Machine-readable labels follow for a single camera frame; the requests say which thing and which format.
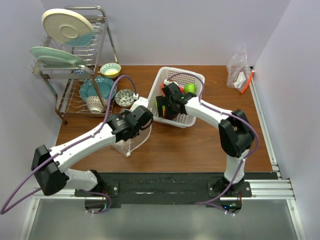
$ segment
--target white basket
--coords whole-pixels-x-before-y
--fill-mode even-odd
[[[199,73],[183,70],[175,67],[167,67],[164,66],[160,68],[158,74],[156,75],[156,78],[154,80],[154,83],[152,85],[151,91],[148,96],[149,104],[148,108],[152,109],[153,119],[154,121],[169,124],[172,126],[176,126],[179,128],[186,128],[191,127],[196,122],[195,116],[185,115],[185,114],[179,114],[177,117],[175,117],[173,120],[164,119],[162,117],[159,117],[158,115],[158,109],[156,108],[156,97],[161,96],[161,83],[164,82],[165,79],[171,77],[174,74],[177,73],[189,73],[196,75],[199,77],[203,82],[205,82],[205,77]],[[188,83],[193,83],[196,86],[196,95],[199,96],[201,90],[202,90],[202,84],[199,82],[198,79],[196,79],[194,76],[181,74],[178,76],[173,77],[171,80],[174,82],[177,82],[179,86],[185,87]]]

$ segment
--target yellow bowl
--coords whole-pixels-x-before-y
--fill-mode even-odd
[[[121,66],[118,63],[107,63],[100,68],[100,73],[110,79],[115,79],[119,76]]]

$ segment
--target table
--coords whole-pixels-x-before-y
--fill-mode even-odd
[[[149,91],[162,66],[123,66],[121,74],[129,75],[135,82],[140,96],[148,97]],[[250,124],[260,137],[260,148],[246,161],[246,172],[271,172],[262,128],[259,123],[251,90],[241,94],[226,86],[228,72],[225,66],[172,66],[204,75],[205,87],[202,99],[217,107],[245,112]],[[118,90],[131,88],[131,83],[123,79]],[[114,104],[113,112],[119,113],[120,107]],[[68,142],[93,129],[101,117],[68,117],[68,124],[62,125],[57,145]],[[201,119],[192,127],[179,128],[159,122],[152,124],[149,139],[129,157],[125,157],[115,148],[104,147],[71,168],[81,171],[98,172],[224,172],[226,153],[220,146],[219,131]]]

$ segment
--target white label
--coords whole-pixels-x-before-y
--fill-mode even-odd
[[[242,84],[245,82],[246,80],[246,76],[244,74],[244,72],[240,72],[238,79],[236,80],[236,82],[233,84],[235,88],[240,88],[242,86]]]

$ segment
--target metal dish rack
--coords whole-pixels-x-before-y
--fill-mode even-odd
[[[70,47],[59,43],[51,36],[44,36],[42,40],[43,47],[49,47],[66,51],[81,57],[87,63],[86,65],[73,66],[50,66],[44,65],[40,60],[33,60],[32,73],[38,78],[42,79],[49,87],[55,98],[55,112],[62,119],[64,124],[67,124],[66,117],[68,116],[104,116],[104,113],[91,113],[87,108],[85,102],[80,97],[80,87],[82,83],[91,79],[97,95],[103,103],[101,92],[95,81],[95,78],[100,75],[100,58],[104,46],[106,33],[108,34],[111,47],[113,50],[115,63],[118,63],[118,58],[114,46],[114,42],[110,33],[107,16],[105,11],[100,6],[66,6],[65,9],[72,11],[85,11],[86,13],[94,13],[99,11],[99,15],[83,15],[94,27],[94,35],[91,43],[84,47]],[[75,70],[83,70],[83,74],[74,73]],[[56,91],[54,80],[67,80],[64,92],[61,99]],[[113,110],[114,100],[110,103],[110,113]]]

